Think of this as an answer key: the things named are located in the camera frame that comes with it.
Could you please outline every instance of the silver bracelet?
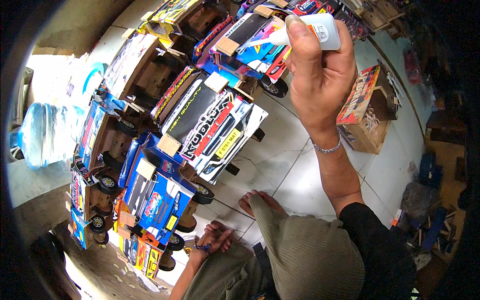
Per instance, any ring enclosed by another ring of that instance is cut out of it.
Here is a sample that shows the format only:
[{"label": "silver bracelet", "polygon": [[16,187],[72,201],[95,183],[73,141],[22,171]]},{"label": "silver bracelet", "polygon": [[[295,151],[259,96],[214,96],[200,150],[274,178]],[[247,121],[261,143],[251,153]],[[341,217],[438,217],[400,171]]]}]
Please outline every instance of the silver bracelet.
[{"label": "silver bracelet", "polygon": [[323,153],[323,154],[331,153],[331,152],[334,152],[335,150],[337,150],[337,149],[340,147],[340,144],[342,143],[342,140],[341,140],[341,138],[340,138],[340,130],[338,130],[338,128],[337,128],[336,131],[337,131],[337,133],[338,133],[338,144],[336,144],[335,147],[333,147],[332,149],[325,150],[325,149],[322,149],[322,148],[320,148],[319,146],[313,144],[313,146],[315,147],[315,149],[317,149],[319,152],[321,152],[321,153]]}]

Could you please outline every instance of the white glue bottle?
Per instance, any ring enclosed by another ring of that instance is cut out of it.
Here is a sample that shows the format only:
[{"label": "white glue bottle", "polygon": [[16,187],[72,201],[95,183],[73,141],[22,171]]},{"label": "white glue bottle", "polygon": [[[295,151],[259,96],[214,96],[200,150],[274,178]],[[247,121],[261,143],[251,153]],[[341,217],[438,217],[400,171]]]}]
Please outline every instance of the white glue bottle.
[{"label": "white glue bottle", "polygon": [[[307,14],[301,16],[300,19],[307,25],[307,27],[315,34],[320,41],[322,50],[338,50],[340,49],[340,36],[335,25],[333,16],[329,13]],[[272,43],[274,45],[289,45],[287,26],[274,31],[266,39],[252,41],[243,44],[241,48],[252,47],[264,43]]]}]

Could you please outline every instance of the black sleeve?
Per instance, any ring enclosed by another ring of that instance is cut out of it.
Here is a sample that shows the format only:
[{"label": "black sleeve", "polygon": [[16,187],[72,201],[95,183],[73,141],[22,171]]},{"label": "black sleeve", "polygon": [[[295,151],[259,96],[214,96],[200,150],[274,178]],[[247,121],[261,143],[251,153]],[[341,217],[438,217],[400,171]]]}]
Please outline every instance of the black sleeve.
[{"label": "black sleeve", "polygon": [[365,265],[359,299],[405,299],[410,295],[416,266],[405,245],[361,203],[342,209],[343,229],[357,246]]}]

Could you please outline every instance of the tile floor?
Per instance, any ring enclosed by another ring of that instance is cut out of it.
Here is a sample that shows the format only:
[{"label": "tile floor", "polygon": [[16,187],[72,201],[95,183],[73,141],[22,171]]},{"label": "tile floor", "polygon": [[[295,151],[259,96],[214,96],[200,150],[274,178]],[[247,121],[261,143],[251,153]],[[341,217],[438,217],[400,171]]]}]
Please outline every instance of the tile floor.
[{"label": "tile floor", "polygon": [[[89,60],[110,63],[122,43],[119,35],[125,28],[137,26],[140,17],[160,2],[135,1],[108,29]],[[431,113],[429,101],[432,92],[408,83],[402,56],[403,49],[408,47],[407,40],[394,42],[384,32],[377,33],[373,38],[400,73],[422,125],[422,128],[418,125],[414,109],[405,97],[401,99],[403,107],[398,112],[398,120],[392,122],[379,155],[354,151],[342,141],[358,172],[365,203],[390,228],[405,186],[411,181],[408,166],[411,162],[416,166],[420,163],[423,150],[421,131],[425,129]],[[369,41],[357,42],[354,50],[359,71],[377,64],[377,59],[385,63]],[[289,74],[286,82],[290,84],[292,78]],[[197,208],[194,214],[197,235],[203,233],[206,224],[218,220],[232,227],[235,236],[246,246],[263,242],[256,221],[245,214],[237,202],[252,189],[273,195],[289,214],[312,214],[327,220],[335,218],[333,207],[322,189],[312,143],[298,119],[289,93],[285,98],[262,94],[255,102],[269,113],[261,126],[265,138],[261,143],[248,141],[234,159],[233,164],[240,168],[237,176],[224,172],[215,186],[209,185],[216,199]],[[176,258],[174,271],[159,274],[173,285],[187,262],[185,257]]]}]

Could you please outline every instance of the black strap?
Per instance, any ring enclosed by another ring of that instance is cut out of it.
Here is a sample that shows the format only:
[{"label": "black strap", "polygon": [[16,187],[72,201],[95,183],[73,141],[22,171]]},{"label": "black strap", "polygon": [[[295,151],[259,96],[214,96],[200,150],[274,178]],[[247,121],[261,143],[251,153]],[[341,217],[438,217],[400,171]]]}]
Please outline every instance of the black strap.
[{"label": "black strap", "polygon": [[267,282],[266,291],[264,291],[263,293],[265,299],[280,299],[275,289],[275,282],[273,281],[272,275],[272,266],[270,265],[270,260],[268,259],[266,248],[264,249],[262,247],[262,244],[258,243],[253,247],[253,251],[255,251],[255,256],[257,257],[260,267],[262,268],[262,275]]}]

